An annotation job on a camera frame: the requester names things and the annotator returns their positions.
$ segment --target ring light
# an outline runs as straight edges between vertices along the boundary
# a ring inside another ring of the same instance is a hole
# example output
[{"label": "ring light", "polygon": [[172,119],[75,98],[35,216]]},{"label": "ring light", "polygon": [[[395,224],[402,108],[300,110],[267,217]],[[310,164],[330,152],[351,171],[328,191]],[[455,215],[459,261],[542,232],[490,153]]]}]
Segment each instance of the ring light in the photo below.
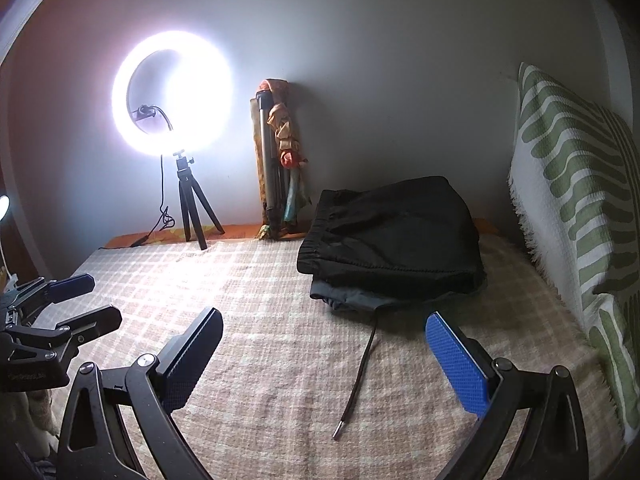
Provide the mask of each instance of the ring light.
[{"label": "ring light", "polygon": [[0,196],[0,220],[4,218],[7,211],[9,211],[9,197],[2,195]]},{"label": "ring light", "polygon": [[[165,111],[174,130],[148,135],[131,119],[127,92],[140,63],[159,50],[175,50],[181,57],[164,91]],[[231,108],[231,73],[222,54],[202,38],[188,32],[162,32],[139,43],[125,58],[113,83],[111,107],[122,137],[140,152],[167,155],[197,150],[219,136],[226,124]]]}]

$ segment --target pillow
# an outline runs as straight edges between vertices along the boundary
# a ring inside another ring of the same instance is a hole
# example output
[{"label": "pillow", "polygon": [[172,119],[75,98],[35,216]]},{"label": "pillow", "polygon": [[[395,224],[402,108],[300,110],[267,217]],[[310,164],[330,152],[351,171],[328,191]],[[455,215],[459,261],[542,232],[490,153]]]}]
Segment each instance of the pillow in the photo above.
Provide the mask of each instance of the pillow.
[{"label": "pillow", "polygon": [[640,171],[631,132],[535,66],[518,77],[511,197],[538,269],[598,351],[631,443],[638,433]]}]

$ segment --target gray wall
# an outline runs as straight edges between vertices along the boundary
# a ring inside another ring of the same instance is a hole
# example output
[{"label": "gray wall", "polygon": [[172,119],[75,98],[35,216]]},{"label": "gray wall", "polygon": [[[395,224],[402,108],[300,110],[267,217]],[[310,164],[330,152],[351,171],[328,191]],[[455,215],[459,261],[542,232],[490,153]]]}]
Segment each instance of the gray wall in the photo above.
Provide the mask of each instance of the gray wall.
[{"label": "gray wall", "polygon": [[636,144],[640,140],[640,121],[634,122],[634,106],[638,92],[633,80],[638,74],[638,48],[633,40],[636,35],[621,20],[607,0],[591,0],[596,22],[600,28],[607,76],[609,78],[609,107],[626,122],[634,134]]},{"label": "gray wall", "polygon": [[6,119],[28,228],[56,276],[156,221],[158,160],[115,130],[110,92],[130,49],[171,29],[207,38],[232,70],[232,120],[193,167],[225,224],[260,218],[248,100],[265,77],[293,84],[314,197],[443,174],[514,239],[519,63],[609,103],[589,0],[47,0],[14,47]]},{"label": "gray wall", "polygon": [[[631,86],[631,104],[632,109],[632,132],[636,147],[640,147],[640,32],[632,30],[620,17],[618,23],[622,39],[624,42],[625,52],[624,59],[629,70],[629,83]],[[618,58],[622,58],[622,53],[618,54]]]}]

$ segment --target black cable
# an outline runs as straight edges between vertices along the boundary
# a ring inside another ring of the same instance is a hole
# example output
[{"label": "black cable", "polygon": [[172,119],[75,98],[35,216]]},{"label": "black cable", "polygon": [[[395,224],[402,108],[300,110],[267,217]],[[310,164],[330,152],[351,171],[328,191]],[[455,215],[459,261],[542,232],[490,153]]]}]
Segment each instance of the black cable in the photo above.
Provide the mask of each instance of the black cable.
[{"label": "black cable", "polygon": [[356,375],[356,380],[353,383],[353,388],[351,389],[351,395],[349,396],[349,400],[347,401],[347,406],[342,412],[342,416],[340,417],[340,422],[338,423],[338,427],[335,428],[334,431],[334,440],[338,440],[340,436],[340,432],[344,425],[351,418],[351,413],[353,412],[353,407],[355,406],[355,401],[358,396],[358,391],[360,389],[360,381],[362,380],[362,374],[364,373],[365,368],[367,367],[367,362],[369,361],[369,355],[371,352],[371,343],[373,343],[373,337],[376,335],[376,328],[378,326],[378,311],[373,311],[373,328],[371,329],[371,335],[369,336],[369,342],[367,343],[367,347],[364,349],[364,353],[362,354],[362,359],[360,360],[360,367],[358,368],[358,374]]},{"label": "black cable", "polygon": [[[142,105],[140,106],[140,108],[138,108],[137,111],[140,114],[144,115],[145,116],[144,118],[148,118],[148,117],[155,116],[155,114],[149,115],[150,110],[158,111],[166,121],[166,125],[169,128],[169,131],[172,132],[174,130],[174,126],[171,124],[169,117],[166,116],[166,114],[164,113],[164,110],[162,110],[161,107]],[[142,245],[147,240],[149,240],[151,233],[156,230],[156,228],[160,225],[160,222],[162,222],[162,227],[159,229],[159,231],[163,231],[164,229],[171,229],[175,227],[175,218],[169,215],[169,206],[164,206],[164,164],[163,164],[162,155],[160,155],[160,189],[162,193],[162,200],[160,202],[160,208],[159,208],[160,218],[158,218],[156,225],[152,227],[151,231],[149,231],[148,234],[144,235],[142,238],[138,238],[129,247],[140,247],[140,245]],[[125,248],[124,247],[113,247],[113,248],[101,247],[101,249],[125,249]]]}]

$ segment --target bed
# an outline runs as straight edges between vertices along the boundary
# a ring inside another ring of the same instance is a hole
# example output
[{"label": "bed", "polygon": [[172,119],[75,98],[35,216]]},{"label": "bed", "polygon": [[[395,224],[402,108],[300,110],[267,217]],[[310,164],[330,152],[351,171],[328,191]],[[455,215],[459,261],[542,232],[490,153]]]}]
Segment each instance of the bed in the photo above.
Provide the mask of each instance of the bed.
[{"label": "bed", "polygon": [[[120,367],[158,352],[203,307],[215,306],[222,341],[173,415],[214,478],[434,478],[475,416],[463,411],[425,344],[428,313],[380,320],[353,418],[333,441],[370,327],[309,298],[310,276],[296,272],[299,246],[229,240],[205,251],[193,243],[98,250],[78,269],[95,277],[94,292],[47,307],[37,325],[107,303],[122,311],[117,332],[81,347],[73,377],[87,360]],[[571,370],[597,478],[623,441],[595,352],[524,254],[497,235],[481,235],[480,248],[486,288],[439,308],[494,357],[525,370]],[[67,395],[68,387],[54,392],[58,420]],[[516,417],[488,478],[500,476],[525,415]],[[125,417],[146,474],[161,478],[132,412]]]}]

